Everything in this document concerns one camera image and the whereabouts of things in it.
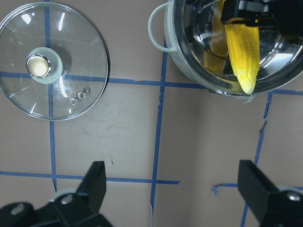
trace corn cob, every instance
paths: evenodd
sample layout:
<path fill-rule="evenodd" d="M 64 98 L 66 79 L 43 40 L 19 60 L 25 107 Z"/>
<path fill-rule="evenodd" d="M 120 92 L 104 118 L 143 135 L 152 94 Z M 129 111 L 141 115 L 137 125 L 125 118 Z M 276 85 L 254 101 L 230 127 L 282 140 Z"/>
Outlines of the corn cob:
<path fill-rule="evenodd" d="M 225 33 L 233 73 L 242 90 L 250 95 L 256 85 L 260 63 L 258 28 L 227 24 Z"/>

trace chrome knob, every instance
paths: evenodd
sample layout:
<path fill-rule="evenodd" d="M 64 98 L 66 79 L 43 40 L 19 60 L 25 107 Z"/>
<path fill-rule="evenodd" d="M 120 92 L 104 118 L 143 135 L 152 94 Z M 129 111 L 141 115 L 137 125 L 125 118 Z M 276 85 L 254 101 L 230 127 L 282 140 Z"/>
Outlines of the chrome knob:
<path fill-rule="evenodd" d="M 50 61 L 41 54 L 33 54 L 27 59 L 27 71 L 35 78 L 45 78 L 51 72 Z"/>

